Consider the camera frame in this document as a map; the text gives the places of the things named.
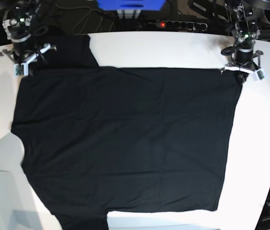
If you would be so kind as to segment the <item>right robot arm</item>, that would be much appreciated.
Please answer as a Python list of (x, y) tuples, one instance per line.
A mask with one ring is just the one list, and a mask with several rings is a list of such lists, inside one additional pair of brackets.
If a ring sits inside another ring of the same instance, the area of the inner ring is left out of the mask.
[(0, 57), (7, 56), (18, 68), (24, 69), (39, 60), (47, 64), (44, 53), (56, 50), (56, 46), (36, 41), (49, 30), (49, 26), (39, 24), (40, 7), (38, 0), (20, 0), (4, 13), (2, 27), (13, 48), (2, 50)]

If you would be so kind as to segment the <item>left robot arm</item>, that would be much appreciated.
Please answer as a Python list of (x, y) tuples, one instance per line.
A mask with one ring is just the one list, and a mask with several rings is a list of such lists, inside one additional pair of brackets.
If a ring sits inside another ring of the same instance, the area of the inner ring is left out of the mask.
[(232, 34), (234, 43), (221, 51), (229, 60), (221, 71), (232, 71), (239, 84), (243, 84), (249, 75), (260, 81), (264, 78), (260, 61), (263, 52), (254, 50), (260, 29), (253, 7), (242, 0), (225, 0), (224, 5), (229, 20), (226, 30)]

